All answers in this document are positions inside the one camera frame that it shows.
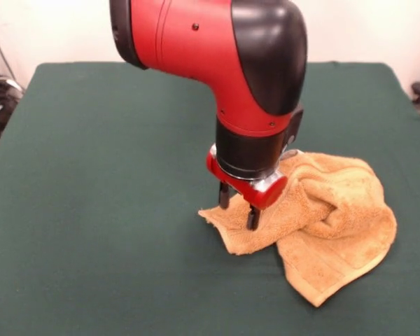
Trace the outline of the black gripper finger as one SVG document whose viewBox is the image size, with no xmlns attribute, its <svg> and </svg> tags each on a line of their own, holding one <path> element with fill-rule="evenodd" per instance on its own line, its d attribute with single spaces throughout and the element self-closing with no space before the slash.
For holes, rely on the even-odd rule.
<svg viewBox="0 0 420 336">
<path fill-rule="evenodd" d="M 227 183 L 219 183 L 218 204 L 221 209 L 227 209 L 230 205 L 230 186 Z"/>
<path fill-rule="evenodd" d="M 246 228 L 248 230 L 257 230 L 259 221 L 260 221 L 260 210 L 251 204 L 250 210 L 248 213 L 247 222 L 246 222 Z"/>
</svg>

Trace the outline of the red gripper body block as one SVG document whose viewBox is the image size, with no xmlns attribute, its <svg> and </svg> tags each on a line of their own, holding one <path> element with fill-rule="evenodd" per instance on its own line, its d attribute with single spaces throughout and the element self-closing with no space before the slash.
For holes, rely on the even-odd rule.
<svg viewBox="0 0 420 336">
<path fill-rule="evenodd" d="M 206 157 L 207 169 L 220 182 L 227 183 L 230 189 L 237 191 L 249 204 L 259 210 L 264 210 L 276 202 L 286 187 L 288 179 L 278 168 L 259 179 L 242 179 L 225 172 L 219 165 L 216 154 L 216 145 L 213 144 Z"/>
</svg>

